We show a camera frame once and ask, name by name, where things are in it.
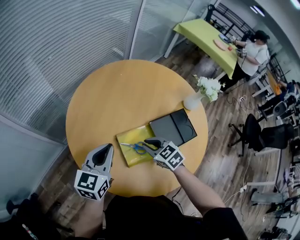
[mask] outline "person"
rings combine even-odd
[[[246,42],[234,41],[236,46],[241,46],[247,50],[247,56],[243,58],[238,57],[232,79],[230,79],[228,75],[225,75],[219,80],[221,84],[225,83],[221,91],[227,90],[245,77],[253,76],[258,70],[258,67],[269,59],[267,46],[269,38],[270,37],[264,31],[258,30],[254,36]]]
[[[233,210],[225,207],[212,188],[200,182],[184,165],[173,173],[203,215],[202,220],[184,217],[165,196],[115,196],[105,211],[106,229],[101,230],[103,200],[87,200],[73,228],[75,239],[247,240]]]
[[[294,96],[295,99],[294,101],[297,102],[299,100],[299,89],[300,89],[300,84],[298,82],[295,82],[292,80],[292,82],[285,83],[283,81],[278,81],[279,84],[283,87],[286,88],[286,91],[271,98],[269,101],[267,101],[264,105],[262,106],[257,106],[257,109],[259,111],[264,110],[266,115],[270,115],[273,113],[274,107],[280,103],[281,101],[287,100],[290,96]]]

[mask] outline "round wooden table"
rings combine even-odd
[[[153,161],[128,168],[116,135],[183,108],[182,100],[194,92],[181,76],[154,62],[123,60],[99,68],[77,88],[67,111],[67,141],[76,163],[81,168],[91,150],[112,143],[114,181],[109,192],[158,196],[176,189],[174,174]],[[198,136],[180,150],[194,173],[205,153],[208,126],[202,105],[186,111]]]

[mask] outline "ceiling light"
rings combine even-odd
[[[264,11],[262,9],[259,8],[259,6],[253,6],[255,8],[255,10],[264,17]]]
[[[291,0],[291,2],[295,8],[300,9],[300,3],[298,0]]]
[[[258,12],[253,8],[253,7],[250,7],[252,9],[253,12],[255,12],[256,14],[258,14]]]

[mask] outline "window blinds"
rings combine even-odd
[[[0,2],[0,113],[64,142],[69,101],[104,64],[129,56],[142,0]]]

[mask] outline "black pants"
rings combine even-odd
[[[236,63],[235,68],[234,68],[234,72],[233,72],[233,75],[232,75],[232,79],[230,79],[227,74],[220,79],[221,84],[225,83],[225,87],[222,87],[221,91],[227,90],[228,88],[235,85],[239,80],[241,80],[241,79],[243,79],[244,77],[247,77],[247,76],[249,76],[249,75],[246,74],[240,68],[238,63]]]
[[[269,101],[267,101],[264,105],[262,105],[260,109],[262,110],[267,109],[264,112],[266,113],[266,115],[270,115],[273,113],[274,107],[280,102],[281,102],[280,95],[277,95],[274,98],[271,98]]]

